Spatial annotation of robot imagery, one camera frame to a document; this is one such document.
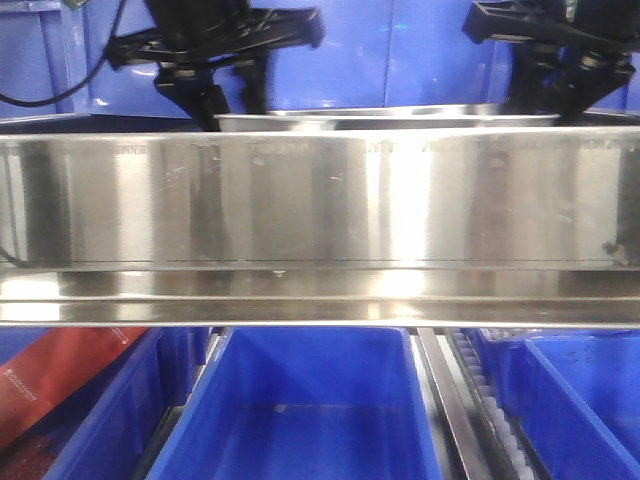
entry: black cable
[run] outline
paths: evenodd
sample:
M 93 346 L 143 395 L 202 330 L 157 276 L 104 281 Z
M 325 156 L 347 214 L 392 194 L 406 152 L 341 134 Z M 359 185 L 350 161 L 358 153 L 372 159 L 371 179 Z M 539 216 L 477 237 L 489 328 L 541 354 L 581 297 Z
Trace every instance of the black cable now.
M 7 260 L 9 263 L 14 264 L 16 267 L 22 267 L 25 266 L 26 263 L 23 262 L 22 260 L 20 260 L 17 257 L 14 257 L 13 255 L 11 255 L 9 252 L 7 252 L 2 246 L 0 246 L 0 258 L 4 258 L 5 260 Z
M 120 0 L 120 4 L 118 5 L 118 11 L 116 12 L 116 16 L 113 20 L 113 24 L 111 25 L 111 32 L 109 33 L 109 41 L 111 41 L 111 39 L 115 37 L 116 33 L 118 32 L 118 27 L 120 26 L 120 21 L 122 20 L 122 14 L 124 12 L 124 6 L 126 3 L 127 3 L 127 0 Z M 0 93 L 0 102 L 8 103 L 16 107 L 25 107 L 25 108 L 44 107 L 47 105 L 51 105 L 53 103 L 58 103 L 60 100 L 64 100 L 65 98 L 70 97 L 74 93 L 77 93 L 79 90 L 82 90 L 84 87 L 86 87 L 89 84 L 89 82 L 91 82 L 91 80 L 93 80 L 96 77 L 96 75 L 98 75 L 98 73 L 100 72 L 100 70 L 102 69 L 102 67 L 106 62 L 107 62 L 107 57 L 103 51 L 102 55 L 100 56 L 100 60 L 98 60 L 98 63 L 89 71 L 89 73 L 87 73 L 87 76 L 81 82 L 77 83 L 76 85 L 69 88 L 68 90 L 65 90 L 64 92 L 59 93 L 58 95 L 54 95 L 53 97 L 45 98 L 43 100 L 20 100 L 20 99 L 13 98 L 8 95 L 4 95 Z

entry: metal surface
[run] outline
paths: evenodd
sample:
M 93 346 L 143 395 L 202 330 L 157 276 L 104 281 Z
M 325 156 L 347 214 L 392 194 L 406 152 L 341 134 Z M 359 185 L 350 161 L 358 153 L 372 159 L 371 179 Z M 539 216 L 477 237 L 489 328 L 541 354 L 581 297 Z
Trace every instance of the metal surface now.
M 434 394 L 446 417 L 449 433 L 458 453 L 462 478 L 467 480 L 490 480 L 493 478 L 478 438 L 471 426 L 467 411 L 456 389 L 449 365 L 440 349 L 435 333 L 431 329 L 418 330 L 423 361 L 430 368 Z
M 639 145 L 633 127 L 0 137 L 0 322 L 640 326 Z
M 545 127 L 553 115 L 219 115 L 223 132 L 393 130 L 460 127 Z
M 0 245 L 98 270 L 638 265 L 639 146 L 636 128 L 5 136 Z
M 433 376 L 429 366 L 423 361 L 421 350 L 420 338 L 417 332 L 413 331 L 411 332 L 411 353 L 420 385 L 420 396 L 427 413 L 433 448 L 440 466 L 440 474 L 442 480 L 459 480 L 457 452 L 448 434 L 446 417 L 433 394 Z
M 6 269 L 0 292 L 0 325 L 640 327 L 635 271 Z
M 582 126 L 638 126 L 640 116 L 627 113 L 614 113 L 606 110 L 587 110 L 579 120 Z
M 382 115 L 403 117 L 409 115 L 498 115 L 500 114 L 498 103 L 467 103 L 451 105 L 419 105 L 402 107 L 379 108 L 322 108 L 315 110 L 276 110 L 270 112 L 278 116 L 371 116 Z

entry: red bag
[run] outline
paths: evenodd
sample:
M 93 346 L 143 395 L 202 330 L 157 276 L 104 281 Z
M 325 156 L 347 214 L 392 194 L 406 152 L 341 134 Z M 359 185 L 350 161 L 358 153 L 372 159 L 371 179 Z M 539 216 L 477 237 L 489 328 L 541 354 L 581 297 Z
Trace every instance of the red bag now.
M 0 449 L 95 377 L 146 328 L 54 328 L 0 367 Z

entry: stainless steel tray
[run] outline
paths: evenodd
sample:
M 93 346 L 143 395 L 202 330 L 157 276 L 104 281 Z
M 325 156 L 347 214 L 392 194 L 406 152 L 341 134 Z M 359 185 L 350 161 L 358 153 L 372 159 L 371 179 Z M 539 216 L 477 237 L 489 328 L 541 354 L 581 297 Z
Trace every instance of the stainless steel tray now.
M 545 127 L 554 115 L 219 115 L 223 132 Z
M 497 103 L 467 103 L 451 105 L 415 105 L 378 108 L 322 108 L 312 110 L 275 110 L 273 115 L 281 116 L 409 116 L 409 115 L 499 115 L 501 105 Z
M 640 326 L 640 128 L 0 137 L 0 324 Z
M 0 134 L 146 133 L 197 131 L 190 119 L 57 113 L 0 119 Z

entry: stainless steel chute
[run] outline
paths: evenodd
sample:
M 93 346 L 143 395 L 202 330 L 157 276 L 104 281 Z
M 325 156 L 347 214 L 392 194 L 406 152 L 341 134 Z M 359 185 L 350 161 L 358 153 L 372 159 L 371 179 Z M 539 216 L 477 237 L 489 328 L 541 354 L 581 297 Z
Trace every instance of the stainless steel chute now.
M 5 136 L 0 322 L 640 326 L 638 147 L 635 127 Z

